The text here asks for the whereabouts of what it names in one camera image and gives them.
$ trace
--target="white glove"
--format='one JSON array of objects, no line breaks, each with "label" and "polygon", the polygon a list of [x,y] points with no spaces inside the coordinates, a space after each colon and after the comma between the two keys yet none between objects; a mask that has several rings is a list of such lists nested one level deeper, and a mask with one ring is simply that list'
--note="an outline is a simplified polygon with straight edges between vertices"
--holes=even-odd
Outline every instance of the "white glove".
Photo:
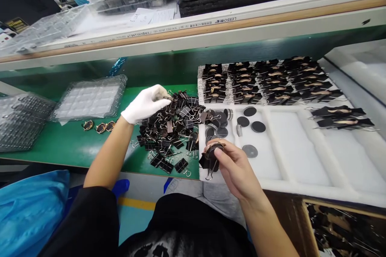
[{"label": "white glove", "polygon": [[146,88],[121,112],[121,116],[128,123],[136,124],[171,103],[168,99],[162,99],[163,96],[171,97],[166,89],[159,84]]}]

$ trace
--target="hand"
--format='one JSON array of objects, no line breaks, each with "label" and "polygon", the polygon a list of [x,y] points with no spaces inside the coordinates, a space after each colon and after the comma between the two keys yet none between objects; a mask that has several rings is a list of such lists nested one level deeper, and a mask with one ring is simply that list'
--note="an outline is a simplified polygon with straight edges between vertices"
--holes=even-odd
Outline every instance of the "hand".
[{"label": "hand", "polygon": [[220,163],[220,171],[230,192],[239,199],[241,203],[248,203],[255,209],[263,209],[266,196],[250,166],[245,152],[234,144],[224,139],[213,139],[208,142],[224,144],[223,152],[215,149],[214,154]]},{"label": "hand", "polygon": [[128,123],[136,124],[171,103],[168,99],[162,99],[163,96],[170,97],[166,89],[159,84],[146,88],[121,112],[121,116]]}]

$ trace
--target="forearm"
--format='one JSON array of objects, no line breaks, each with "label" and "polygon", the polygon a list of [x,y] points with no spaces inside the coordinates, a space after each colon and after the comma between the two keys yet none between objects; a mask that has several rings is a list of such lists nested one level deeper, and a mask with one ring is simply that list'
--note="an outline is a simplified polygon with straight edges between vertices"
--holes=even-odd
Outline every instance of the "forearm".
[{"label": "forearm", "polygon": [[134,125],[120,117],[87,172],[83,187],[114,187],[121,171]]},{"label": "forearm", "polygon": [[259,257],[299,257],[265,195],[258,206],[243,201],[240,204]]}]

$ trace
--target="black shirt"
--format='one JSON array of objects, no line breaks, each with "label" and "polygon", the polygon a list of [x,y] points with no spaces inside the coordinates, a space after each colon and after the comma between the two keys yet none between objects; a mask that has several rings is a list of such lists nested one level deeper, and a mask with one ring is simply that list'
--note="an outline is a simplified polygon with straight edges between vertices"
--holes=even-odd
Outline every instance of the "black shirt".
[{"label": "black shirt", "polygon": [[160,198],[147,229],[118,246],[114,194],[81,189],[68,216],[39,256],[255,256],[246,230],[203,202],[182,194]]}]

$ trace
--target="blue plastic bag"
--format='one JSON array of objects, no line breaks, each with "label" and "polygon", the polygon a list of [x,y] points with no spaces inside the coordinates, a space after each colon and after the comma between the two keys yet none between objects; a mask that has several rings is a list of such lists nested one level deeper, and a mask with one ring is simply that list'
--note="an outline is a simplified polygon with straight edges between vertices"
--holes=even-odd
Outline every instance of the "blue plastic bag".
[{"label": "blue plastic bag", "polygon": [[70,173],[52,171],[0,189],[2,257],[35,257],[62,219]]}]

